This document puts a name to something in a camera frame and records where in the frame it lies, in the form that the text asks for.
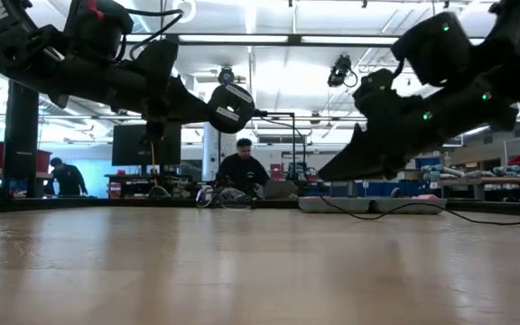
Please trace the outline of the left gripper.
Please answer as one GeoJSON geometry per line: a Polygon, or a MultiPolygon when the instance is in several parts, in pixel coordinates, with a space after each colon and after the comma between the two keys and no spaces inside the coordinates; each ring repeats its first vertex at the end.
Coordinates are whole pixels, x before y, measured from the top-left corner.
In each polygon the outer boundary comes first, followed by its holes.
{"type": "Polygon", "coordinates": [[[180,77],[171,77],[178,51],[176,42],[160,40],[150,42],[136,59],[107,57],[116,70],[108,79],[106,104],[113,112],[133,111],[149,119],[161,119],[169,102],[169,119],[174,122],[212,121],[211,106],[192,95],[180,77]]]}

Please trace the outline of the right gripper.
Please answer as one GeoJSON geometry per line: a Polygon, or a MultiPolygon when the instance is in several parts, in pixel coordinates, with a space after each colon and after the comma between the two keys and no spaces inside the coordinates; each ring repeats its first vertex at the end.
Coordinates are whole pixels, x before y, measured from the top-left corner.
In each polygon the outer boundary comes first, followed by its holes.
{"type": "Polygon", "coordinates": [[[423,140],[441,126],[448,108],[448,93],[428,97],[401,96],[393,89],[391,70],[378,70],[361,78],[353,94],[355,107],[367,118],[364,131],[355,124],[348,144],[318,170],[324,181],[392,178],[419,152],[442,141],[423,140]]]}

